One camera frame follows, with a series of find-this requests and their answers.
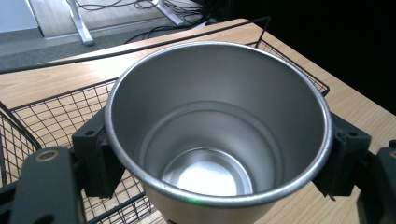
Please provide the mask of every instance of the black mount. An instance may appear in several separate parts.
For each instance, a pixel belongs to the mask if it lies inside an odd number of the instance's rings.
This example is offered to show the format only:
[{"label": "black mount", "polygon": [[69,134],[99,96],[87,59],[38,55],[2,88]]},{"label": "black mount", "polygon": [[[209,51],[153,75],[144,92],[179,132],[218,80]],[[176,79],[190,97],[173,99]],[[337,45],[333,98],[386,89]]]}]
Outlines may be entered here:
[{"label": "black mount", "polygon": [[[370,135],[334,114],[332,120],[332,153],[314,184],[332,200],[357,186],[362,223],[396,223],[396,141],[374,155]],[[107,142],[104,109],[72,139],[71,149],[48,147],[29,156],[20,180],[0,189],[1,223],[85,223],[79,192],[112,196],[125,168]]]}]

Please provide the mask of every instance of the pot rim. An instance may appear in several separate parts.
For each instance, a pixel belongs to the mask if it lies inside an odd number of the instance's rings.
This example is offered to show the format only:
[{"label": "pot rim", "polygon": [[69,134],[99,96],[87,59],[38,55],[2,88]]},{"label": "pot rim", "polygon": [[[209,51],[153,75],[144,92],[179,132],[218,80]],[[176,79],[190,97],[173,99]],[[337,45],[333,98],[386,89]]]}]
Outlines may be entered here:
[{"label": "pot rim", "polygon": [[[125,152],[122,148],[118,138],[114,132],[114,124],[112,120],[112,108],[113,108],[113,100],[117,94],[117,89],[122,83],[122,81],[127,77],[127,75],[139,64],[144,63],[150,60],[153,57],[161,55],[165,52],[175,49],[188,48],[192,46],[201,46],[201,45],[224,45],[231,46],[249,50],[255,50],[261,54],[272,57],[275,60],[285,64],[289,68],[291,68],[296,75],[299,75],[303,81],[307,84],[307,88],[309,88],[312,93],[315,95],[316,99],[319,102],[321,107],[321,112],[324,118],[324,134],[323,140],[320,145],[320,149],[316,157],[311,161],[311,163],[296,177],[294,177],[291,181],[282,184],[279,187],[274,189],[270,189],[264,192],[249,194],[249,195],[241,195],[241,196],[211,196],[211,195],[203,195],[199,193],[190,192],[184,189],[179,189],[173,185],[170,185],[161,179],[150,175],[144,169],[142,169],[138,164],[136,164]],[[120,162],[125,166],[125,168],[130,171],[135,177],[137,177],[144,185],[159,191],[161,194],[164,194],[168,197],[180,200],[186,203],[193,203],[204,206],[212,206],[212,207],[224,207],[224,208],[237,208],[237,207],[247,207],[247,206],[257,206],[264,203],[271,203],[277,201],[281,198],[284,198],[296,190],[302,188],[309,181],[311,181],[321,170],[321,168],[326,163],[326,160],[329,157],[332,148],[332,119],[331,112],[329,107],[327,106],[324,97],[321,95],[319,90],[315,87],[315,85],[304,75],[301,71],[297,70],[291,64],[277,58],[276,56],[267,53],[265,51],[254,49],[252,47],[248,47],[245,45],[235,44],[235,43],[227,43],[227,42],[217,42],[217,41],[204,41],[204,42],[192,42],[187,44],[178,44],[166,49],[160,49],[145,58],[139,60],[134,63],[130,68],[128,68],[121,77],[117,80],[106,103],[106,112],[105,112],[105,124],[106,124],[106,135],[110,141],[110,145],[113,148],[114,153],[120,160]]]}]

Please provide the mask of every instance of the black cable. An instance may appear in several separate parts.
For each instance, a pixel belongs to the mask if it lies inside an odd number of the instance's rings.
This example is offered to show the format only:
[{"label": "black cable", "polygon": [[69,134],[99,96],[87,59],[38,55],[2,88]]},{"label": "black cable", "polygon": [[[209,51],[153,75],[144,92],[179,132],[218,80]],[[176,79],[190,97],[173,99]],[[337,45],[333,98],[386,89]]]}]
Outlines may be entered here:
[{"label": "black cable", "polygon": [[[212,17],[211,15],[218,9],[216,7],[216,5],[213,5],[213,2],[215,0],[212,0],[211,2],[209,2],[209,4],[206,7],[181,7],[181,6],[177,6],[173,3],[171,3],[170,1],[166,0],[165,4],[168,5],[172,10],[174,10],[175,12],[178,13],[190,13],[187,15],[183,16],[183,19],[188,23],[186,25],[182,25],[182,26],[160,26],[160,27],[155,27],[149,31],[146,31],[144,33],[138,34],[138,35],[134,35],[133,37],[129,38],[127,41],[124,42],[124,44],[128,44],[129,42],[131,42],[132,40],[138,38],[139,36],[142,36],[142,39],[145,39],[145,36],[147,36],[148,38],[150,37],[150,35],[154,32],[160,32],[160,31],[171,31],[171,30],[188,30],[191,29],[203,22],[206,22],[208,20],[210,20],[210,18]],[[200,19],[198,19],[197,21],[188,21],[186,20],[186,17],[188,16],[192,16],[192,15],[197,15],[197,14],[202,14],[202,17]]]},{"label": "black cable", "polygon": [[[129,5],[134,5],[134,7],[138,8],[138,9],[155,7],[155,5],[153,5],[150,0],[136,0],[134,2],[120,4],[120,5],[119,5],[119,3],[123,0],[118,0],[112,4],[109,4],[109,5],[98,5],[98,4],[84,4],[84,5],[82,5],[78,0],[75,0],[75,1],[77,3],[78,7],[81,7],[82,9],[87,10],[87,11],[97,11],[97,10],[102,10],[102,9],[109,8],[109,7],[126,7]],[[150,6],[149,7],[143,6],[143,5],[141,5],[142,2],[149,2]]]}]

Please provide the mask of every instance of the wire mesh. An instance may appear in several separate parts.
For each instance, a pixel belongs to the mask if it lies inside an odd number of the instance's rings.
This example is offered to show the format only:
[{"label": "wire mesh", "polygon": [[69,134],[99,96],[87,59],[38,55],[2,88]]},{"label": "wire mesh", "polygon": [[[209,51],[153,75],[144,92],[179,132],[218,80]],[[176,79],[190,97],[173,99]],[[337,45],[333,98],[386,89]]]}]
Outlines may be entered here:
[{"label": "wire mesh", "polygon": [[[323,95],[329,92],[326,84],[262,40],[262,35],[258,42],[248,45],[291,63],[305,73]],[[106,105],[115,81],[110,79],[10,111],[0,110],[0,187],[18,180],[24,159],[40,146],[71,147],[71,135]],[[164,223],[161,214],[144,195],[139,180],[127,171],[112,198],[89,198],[84,192],[82,196],[90,223],[136,223],[148,216],[145,220],[149,223]]]}]

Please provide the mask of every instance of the dark background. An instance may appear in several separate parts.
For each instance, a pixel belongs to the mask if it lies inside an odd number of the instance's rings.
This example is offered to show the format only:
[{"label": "dark background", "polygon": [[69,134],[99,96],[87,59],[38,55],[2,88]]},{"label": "dark background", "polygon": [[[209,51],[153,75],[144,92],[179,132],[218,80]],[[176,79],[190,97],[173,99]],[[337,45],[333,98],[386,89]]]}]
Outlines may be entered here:
[{"label": "dark background", "polygon": [[269,33],[396,115],[396,11],[390,1],[219,0],[219,4],[221,21],[271,16]]}]

